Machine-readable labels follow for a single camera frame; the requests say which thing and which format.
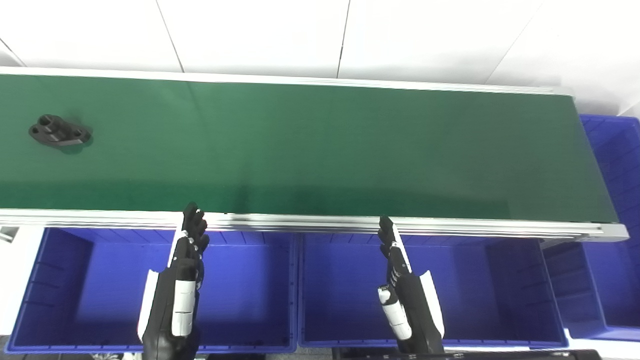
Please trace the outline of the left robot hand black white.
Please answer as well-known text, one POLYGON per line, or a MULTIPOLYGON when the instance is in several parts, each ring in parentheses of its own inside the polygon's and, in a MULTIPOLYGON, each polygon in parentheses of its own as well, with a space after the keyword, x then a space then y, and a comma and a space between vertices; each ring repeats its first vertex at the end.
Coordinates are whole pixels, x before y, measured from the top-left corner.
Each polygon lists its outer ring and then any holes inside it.
POLYGON ((143 360, 194 360, 200 347, 195 318, 210 237, 205 213, 195 202, 182 214, 166 267, 147 274, 137 324, 143 360))

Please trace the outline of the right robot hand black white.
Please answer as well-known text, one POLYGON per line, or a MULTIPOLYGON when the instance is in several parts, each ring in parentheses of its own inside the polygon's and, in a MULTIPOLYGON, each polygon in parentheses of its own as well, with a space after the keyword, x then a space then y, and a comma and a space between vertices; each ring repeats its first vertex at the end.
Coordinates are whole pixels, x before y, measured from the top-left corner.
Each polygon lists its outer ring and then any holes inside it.
POLYGON ((395 223, 379 219, 380 250, 387 260, 386 284, 378 301, 403 354, 443 354, 445 326, 441 303, 429 270, 417 275, 395 223))

